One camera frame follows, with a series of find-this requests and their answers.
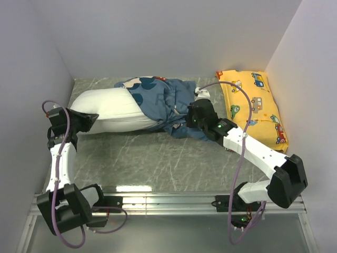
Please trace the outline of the white pillow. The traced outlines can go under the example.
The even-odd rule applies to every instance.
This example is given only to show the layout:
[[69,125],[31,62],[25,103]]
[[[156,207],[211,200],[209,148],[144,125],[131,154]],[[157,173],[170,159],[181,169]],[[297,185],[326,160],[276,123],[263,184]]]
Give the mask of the white pillow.
[[122,87],[88,90],[73,101],[70,109],[99,114],[89,134],[132,132],[154,129],[167,121],[166,107],[156,105],[155,100],[154,95]]

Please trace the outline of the blue cartoon mouse pillowcase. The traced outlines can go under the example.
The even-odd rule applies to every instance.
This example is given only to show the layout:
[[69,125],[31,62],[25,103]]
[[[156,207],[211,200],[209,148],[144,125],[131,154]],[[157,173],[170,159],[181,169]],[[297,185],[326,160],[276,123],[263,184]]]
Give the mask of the blue cartoon mouse pillowcase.
[[143,76],[117,82],[114,87],[126,89],[143,114],[156,122],[149,131],[163,130],[177,139],[194,138],[215,143],[201,130],[186,126],[188,106],[195,101],[195,81]]

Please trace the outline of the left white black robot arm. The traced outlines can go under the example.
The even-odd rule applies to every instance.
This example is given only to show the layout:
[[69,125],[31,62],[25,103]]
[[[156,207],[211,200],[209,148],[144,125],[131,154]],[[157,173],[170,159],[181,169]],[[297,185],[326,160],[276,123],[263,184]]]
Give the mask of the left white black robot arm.
[[52,234],[64,233],[92,222],[92,210],[106,206],[102,188],[92,184],[79,189],[74,183],[73,163],[77,154],[77,134],[88,132],[98,119],[96,113],[52,109],[47,113],[51,126],[47,147],[52,156],[51,178],[46,192],[37,197],[37,206]]

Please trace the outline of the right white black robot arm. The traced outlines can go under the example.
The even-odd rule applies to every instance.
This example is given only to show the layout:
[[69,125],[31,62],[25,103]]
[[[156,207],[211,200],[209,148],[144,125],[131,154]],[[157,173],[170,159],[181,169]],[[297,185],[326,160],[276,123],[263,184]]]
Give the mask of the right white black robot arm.
[[236,210],[242,211],[251,203],[263,201],[272,201],[286,209],[308,186],[304,163],[298,155],[274,151],[231,120],[219,118],[208,99],[189,105],[187,126],[202,130],[210,140],[240,154],[240,162],[251,162],[267,176],[265,181],[232,185],[229,206]]

